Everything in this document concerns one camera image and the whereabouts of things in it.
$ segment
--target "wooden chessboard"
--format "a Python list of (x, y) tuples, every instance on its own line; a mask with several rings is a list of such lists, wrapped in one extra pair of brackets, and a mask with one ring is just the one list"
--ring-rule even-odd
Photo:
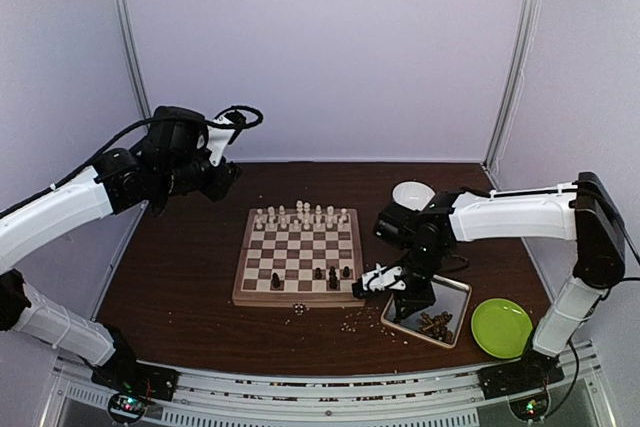
[[(296, 218), (295, 209), (287, 209), (288, 218)], [(362, 275), (362, 248), (358, 216), (347, 209), (342, 225), (327, 227), (326, 215), (305, 230), (294, 226), (263, 224), (256, 227), (256, 209), (249, 212), (236, 280), (233, 303), (247, 307), (360, 307), (364, 300), (353, 297), (351, 284)], [(338, 286), (329, 286), (329, 269), (335, 267)], [(344, 268), (349, 267), (345, 277)], [(315, 278), (319, 268), (322, 278)], [(281, 279), (274, 288), (276, 273)]]

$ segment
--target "chessboard border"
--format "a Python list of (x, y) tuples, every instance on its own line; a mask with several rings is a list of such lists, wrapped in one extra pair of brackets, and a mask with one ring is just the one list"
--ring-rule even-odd
[[(240, 260), (236, 268), (236, 278), (233, 284), (233, 295), (231, 300), (239, 307), (291, 307), (294, 304), (304, 304), (307, 307), (362, 307), (364, 299), (356, 299), (351, 292), (322, 292), (322, 293), (300, 293), (300, 292), (247, 292), (242, 290), (242, 278), (247, 265), (247, 255), (251, 244), (251, 234), (258, 209), (251, 209), (245, 227), (242, 248), (240, 250)], [(296, 214), (295, 209), (287, 209), (289, 215)], [(363, 273), (362, 244), (360, 243), (360, 225), (358, 223), (358, 212), (356, 209), (347, 209), (350, 218), (351, 240), (353, 243), (353, 273), (354, 282)]]

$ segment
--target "green plate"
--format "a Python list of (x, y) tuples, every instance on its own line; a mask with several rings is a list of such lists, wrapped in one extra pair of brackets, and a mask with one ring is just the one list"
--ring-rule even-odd
[(519, 357), (532, 330), (525, 310), (506, 299), (485, 300), (471, 317), (476, 342), (487, 354), (499, 359)]

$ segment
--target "dark brown tabletop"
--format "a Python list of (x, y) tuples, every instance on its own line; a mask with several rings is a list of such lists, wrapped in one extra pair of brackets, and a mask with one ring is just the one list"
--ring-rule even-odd
[(99, 320), (119, 327), (143, 360), (249, 374), (353, 375), (409, 372), (492, 360), (471, 334), (471, 314), (492, 297), (511, 299), (539, 321), (549, 307), (519, 239), (459, 244), (471, 266), (449, 277), (473, 288), (458, 345), (446, 350), (380, 325), (387, 296), (356, 309), (236, 307), (233, 281), (249, 209), (294, 205), (355, 208), (365, 270), (400, 252), (371, 233), (393, 187), (416, 179), (436, 190), (480, 189), (475, 164), (245, 164), (223, 201), (199, 193), (172, 198), (165, 214), (147, 213), (118, 267)]

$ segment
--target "white bowl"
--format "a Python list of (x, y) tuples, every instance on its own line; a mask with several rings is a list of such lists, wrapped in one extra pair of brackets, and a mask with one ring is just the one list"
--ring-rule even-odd
[(410, 210), (424, 209), (436, 195), (433, 189), (420, 182), (402, 182), (393, 189), (393, 201)]

